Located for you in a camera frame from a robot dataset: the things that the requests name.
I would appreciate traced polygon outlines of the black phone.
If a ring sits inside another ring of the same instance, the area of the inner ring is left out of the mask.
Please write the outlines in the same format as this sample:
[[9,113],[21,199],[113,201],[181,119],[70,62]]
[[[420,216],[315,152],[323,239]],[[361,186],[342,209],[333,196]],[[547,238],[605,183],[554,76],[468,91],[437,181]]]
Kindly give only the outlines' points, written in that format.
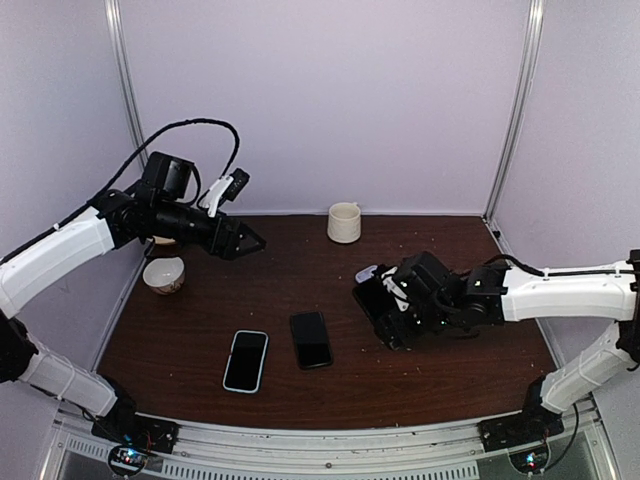
[[357,284],[352,295],[373,325],[397,311],[396,299],[374,278]]
[[333,353],[321,312],[301,312],[290,317],[290,328],[298,366],[302,370],[328,367]]

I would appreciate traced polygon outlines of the lilac silicone phone case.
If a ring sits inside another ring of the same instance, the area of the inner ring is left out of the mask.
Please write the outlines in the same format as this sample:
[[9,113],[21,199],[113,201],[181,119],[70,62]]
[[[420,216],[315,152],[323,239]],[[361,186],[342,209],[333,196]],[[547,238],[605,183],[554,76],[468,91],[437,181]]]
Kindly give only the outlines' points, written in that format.
[[388,270],[388,267],[384,264],[380,265],[370,265],[360,271],[358,271],[355,276],[355,282],[357,284],[361,284],[366,282],[367,280],[375,277],[376,275],[380,275]]

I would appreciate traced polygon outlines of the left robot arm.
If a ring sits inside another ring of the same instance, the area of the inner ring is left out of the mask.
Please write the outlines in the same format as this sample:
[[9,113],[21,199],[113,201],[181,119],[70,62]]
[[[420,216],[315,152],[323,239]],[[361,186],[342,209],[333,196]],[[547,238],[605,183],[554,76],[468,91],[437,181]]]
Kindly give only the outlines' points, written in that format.
[[139,180],[126,190],[107,189],[65,225],[1,262],[1,379],[21,381],[104,418],[123,444],[137,442],[144,424],[126,393],[104,377],[51,351],[19,321],[22,308],[85,263],[133,240],[154,237],[195,244],[224,260],[260,251],[265,240],[221,211],[248,184],[237,168],[217,179],[203,197],[184,201],[194,163],[154,152]]

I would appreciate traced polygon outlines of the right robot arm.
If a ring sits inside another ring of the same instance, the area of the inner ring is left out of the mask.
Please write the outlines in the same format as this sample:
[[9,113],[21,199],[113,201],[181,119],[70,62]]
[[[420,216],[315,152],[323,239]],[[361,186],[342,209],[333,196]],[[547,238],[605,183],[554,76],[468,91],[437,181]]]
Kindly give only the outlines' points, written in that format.
[[512,423],[522,441],[533,441],[545,431],[551,413],[566,411],[618,373],[639,365],[637,250],[613,264],[575,269],[537,269],[500,254],[465,273],[422,252],[396,267],[379,266],[372,279],[417,329],[470,330],[543,317],[611,320],[590,347],[534,387],[533,404]]

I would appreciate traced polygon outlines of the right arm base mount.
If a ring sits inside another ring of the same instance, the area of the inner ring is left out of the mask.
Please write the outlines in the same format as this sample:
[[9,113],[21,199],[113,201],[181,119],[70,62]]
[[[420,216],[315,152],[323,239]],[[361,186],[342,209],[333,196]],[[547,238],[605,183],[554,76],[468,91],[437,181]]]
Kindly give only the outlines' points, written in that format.
[[485,452],[511,449],[530,443],[544,443],[549,437],[564,432],[560,414],[513,415],[484,420],[478,424]]

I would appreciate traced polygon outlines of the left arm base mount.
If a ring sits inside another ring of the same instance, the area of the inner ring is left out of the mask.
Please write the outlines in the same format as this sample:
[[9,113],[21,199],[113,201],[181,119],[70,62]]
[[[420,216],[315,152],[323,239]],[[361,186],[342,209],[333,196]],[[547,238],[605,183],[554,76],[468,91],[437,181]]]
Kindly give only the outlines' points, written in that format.
[[177,441],[179,425],[168,420],[135,416],[134,425],[121,433],[105,419],[93,424],[91,433],[99,438],[134,447],[144,452],[171,454]]

